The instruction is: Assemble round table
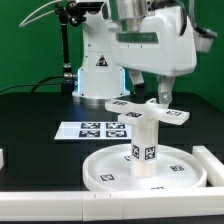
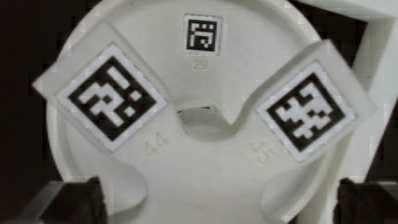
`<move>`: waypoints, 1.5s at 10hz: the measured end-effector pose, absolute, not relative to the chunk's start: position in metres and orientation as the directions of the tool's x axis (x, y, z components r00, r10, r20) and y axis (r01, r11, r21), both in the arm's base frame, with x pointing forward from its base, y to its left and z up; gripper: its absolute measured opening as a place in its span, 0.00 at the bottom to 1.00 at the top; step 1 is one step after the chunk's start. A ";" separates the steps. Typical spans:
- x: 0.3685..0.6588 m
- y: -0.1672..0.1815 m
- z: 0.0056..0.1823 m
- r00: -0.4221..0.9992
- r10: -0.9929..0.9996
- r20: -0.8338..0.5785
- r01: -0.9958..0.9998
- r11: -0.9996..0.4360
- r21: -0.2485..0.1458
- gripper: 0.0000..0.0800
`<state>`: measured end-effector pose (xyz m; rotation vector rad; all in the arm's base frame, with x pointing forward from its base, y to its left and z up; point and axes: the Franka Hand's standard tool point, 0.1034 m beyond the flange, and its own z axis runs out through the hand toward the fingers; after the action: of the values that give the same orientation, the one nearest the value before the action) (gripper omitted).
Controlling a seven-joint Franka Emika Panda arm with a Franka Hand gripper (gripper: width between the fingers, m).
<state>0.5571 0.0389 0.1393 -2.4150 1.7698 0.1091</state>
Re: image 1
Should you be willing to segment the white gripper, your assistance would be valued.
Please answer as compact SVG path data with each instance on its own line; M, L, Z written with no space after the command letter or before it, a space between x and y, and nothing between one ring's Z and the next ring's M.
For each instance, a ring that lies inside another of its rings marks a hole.
M190 20L180 35L181 8L156 10L142 20L138 32L123 32L121 24L112 21L107 28L112 58L117 65L130 68L134 93L138 96L146 93L141 71L165 75L158 77L158 99L160 104L171 103L175 78L168 76L191 73L197 63Z

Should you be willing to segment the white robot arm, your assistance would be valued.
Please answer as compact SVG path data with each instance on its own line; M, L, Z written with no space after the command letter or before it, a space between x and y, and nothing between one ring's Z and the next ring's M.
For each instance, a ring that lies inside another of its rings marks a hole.
M75 0L83 24L84 56L77 96L87 101L146 93L142 74L159 76L170 95L175 78L196 66L193 27L180 0Z

